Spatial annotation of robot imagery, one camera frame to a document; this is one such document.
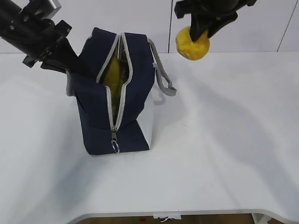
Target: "white wall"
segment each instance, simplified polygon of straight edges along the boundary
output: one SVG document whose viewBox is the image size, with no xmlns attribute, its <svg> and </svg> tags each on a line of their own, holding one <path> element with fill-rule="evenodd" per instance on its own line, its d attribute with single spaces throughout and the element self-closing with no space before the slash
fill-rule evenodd
<svg viewBox="0 0 299 224">
<path fill-rule="evenodd" d="M 25 6 L 29 0 L 13 0 Z M 69 40 L 80 52 L 93 27 L 112 32 L 144 33 L 159 52 L 168 51 L 171 0 L 59 0 L 62 9 L 54 21 L 65 20 L 73 29 Z M 19 52 L 0 40 L 0 53 Z"/>
<path fill-rule="evenodd" d="M 29 0 L 13 0 L 24 7 Z M 123 31 L 145 33 L 157 45 L 161 53 L 176 51 L 175 38 L 190 16 L 178 20 L 172 14 L 171 0 L 59 0 L 62 9 L 54 17 L 69 23 L 73 30 L 69 40 L 76 52 L 80 52 L 93 27 L 116 33 Z M 257 0 L 253 7 L 239 10 L 237 21 L 229 24 L 211 39 L 210 52 L 277 51 L 297 0 Z M 299 50 L 299 6 L 290 22 L 280 51 Z M 19 51 L 0 40 L 1 53 Z"/>
<path fill-rule="evenodd" d="M 285 37 L 280 45 L 279 51 L 299 51 L 299 4 L 295 8 L 294 14 L 285 33 Z"/>
<path fill-rule="evenodd" d="M 257 0 L 238 11 L 238 19 L 211 38 L 210 52 L 277 51 L 297 0 Z M 170 52 L 176 52 L 175 38 L 190 16 L 172 17 Z"/>
</svg>

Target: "floor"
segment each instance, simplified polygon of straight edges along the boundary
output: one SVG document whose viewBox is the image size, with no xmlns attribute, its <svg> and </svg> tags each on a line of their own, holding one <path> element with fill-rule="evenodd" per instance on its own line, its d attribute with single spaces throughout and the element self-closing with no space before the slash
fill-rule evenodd
<svg viewBox="0 0 299 224">
<path fill-rule="evenodd" d="M 113 217 L 90 218 L 78 224 L 157 224 L 153 217 Z M 171 224 L 254 224 L 250 214 L 182 216 L 182 220 L 172 220 Z M 282 224 L 272 219 L 269 224 Z"/>
</svg>

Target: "metal zipper ring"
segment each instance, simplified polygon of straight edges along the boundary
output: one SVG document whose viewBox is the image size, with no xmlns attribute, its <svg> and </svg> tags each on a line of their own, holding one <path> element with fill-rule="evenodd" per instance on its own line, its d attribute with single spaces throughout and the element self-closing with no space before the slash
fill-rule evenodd
<svg viewBox="0 0 299 224">
<path fill-rule="evenodd" d="M 115 153 L 120 153 L 120 147 L 118 146 L 116 140 L 111 140 L 111 144 L 112 144 L 112 147 L 113 147 Z"/>
</svg>

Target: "yellow fruit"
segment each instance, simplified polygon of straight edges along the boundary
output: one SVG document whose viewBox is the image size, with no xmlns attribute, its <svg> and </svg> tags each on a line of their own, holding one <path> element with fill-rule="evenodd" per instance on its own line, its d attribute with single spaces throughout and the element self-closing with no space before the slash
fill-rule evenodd
<svg viewBox="0 0 299 224">
<path fill-rule="evenodd" d="M 177 35 L 177 50 L 178 52 L 189 60 L 202 59 L 209 51 L 210 39 L 207 37 L 208 30 L 206 30 L 200 38 L 193 42 L 190 37 L 190 27 L 185 27 Z"/>
<path fill-rule="evenodd" d="M 120 77 L 121 77 L 120 62 L 116 54 L 114 54 L 103 82 L 104 86 L 109 86 L 110 88 L 112 101 L 114 100 L 117 94 L 118 87 L 120 84 Z"/>
</svg>

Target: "zipper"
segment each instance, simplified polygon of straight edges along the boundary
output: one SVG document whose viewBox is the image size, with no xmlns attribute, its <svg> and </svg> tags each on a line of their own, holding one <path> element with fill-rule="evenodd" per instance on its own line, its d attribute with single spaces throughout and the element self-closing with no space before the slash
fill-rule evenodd
<svg viewBox="0 0 299 224">
<path fill-rule="evenodd" d="M 120 37 L 119 35 L 116 35 L 116 36 L 115 36 L 115 39 L 114 39 L 114 42 L 113 42 L 113 44 L 112 44 L 112 47 L 111 47 L 111 49 L 110 49 L 110 51 L 109 51 L 109 54 L 108 54 L 108 56 L 107 56 L 107 58 L 106 58 L 106 60 L 105 60 L 105 62 L 104 62 L 104 64 L 103 64 L 102 68 L 100 69 L 97 78 L 96 78 L 96 82 L 97 82 L 97 83 L 100 82 L 100 79 L 101 79 L 101 77 L 102 77 L 102 75 L 103 75 L 103 73 L 104 73 L 106 67 L 108 66 L 108 64 L 109 64 L 109 62 L 110 62 L 110 60 L 111 60 L 113 54 L 115 53 L 115 49 L 116 49 L 117 43 L 120 42 L 120 38 L 121 38 L 121 37 Z"/>
<path fill-rule="evenodd" d="M 115 124 L 113 121 L 111 91 L 110 91 L 110 88 L 108 86 L 106 86 L 107 107 L 108 107 L 109 123 L 110 123 L 110 128 L 111 128 L 111 145 L 112 145 L 112 148 L 115 151 L 115 153 L 120 153 L 120 148 L 117 143 L 117 131 L 121 126 L 121 120 L 122 120 L 123 112 L 125 109 L 127 85 L 131 82 L 132 75 L 133 75 L 133 66 L 132 66 L 132 62 L 131 62 L 130 55 L 128 52 L 128 44 L 127 44 L 127 40 L 126 40 L 124 33 L 121 34 L 121 37 L 119 38 L 119 43 L 120 43 L 120 41 L 123 41 L 123 46 L 124 46 L 124 50 L 125 50 L 125 54 L 126 54 L 126 58 L 127 58 L 127 62 L 128 62 L 128 67 L 129 67 L 129 77 L 128 77 L 128 80 L 121 87 L 121 99 L 120 99 L 120 105 L 119 105 L 117 119 L 116 119 Z M 121 53 L 120 52 L 121 49 L 119 47 L 120 47 L 120 44 L 118 45 L 118 56 Z"/>
</svg>

